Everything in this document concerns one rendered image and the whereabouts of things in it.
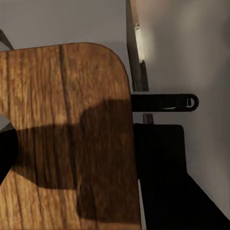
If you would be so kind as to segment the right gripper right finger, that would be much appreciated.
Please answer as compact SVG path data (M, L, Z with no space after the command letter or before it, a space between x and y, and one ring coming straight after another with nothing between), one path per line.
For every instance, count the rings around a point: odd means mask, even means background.
M147 230L230 230L230 221L151 132L135 128Z

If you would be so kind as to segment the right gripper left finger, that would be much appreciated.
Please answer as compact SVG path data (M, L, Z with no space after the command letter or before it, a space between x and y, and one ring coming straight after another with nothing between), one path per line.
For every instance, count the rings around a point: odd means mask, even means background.
M0 186L18 155L18 137L15 129L0 133Z

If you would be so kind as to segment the cutting board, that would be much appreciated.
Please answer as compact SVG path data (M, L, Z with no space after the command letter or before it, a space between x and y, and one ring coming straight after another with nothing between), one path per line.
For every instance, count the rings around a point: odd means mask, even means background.
M0 51L0 114L18 137L0 230L142 230L129 79L113 50Z

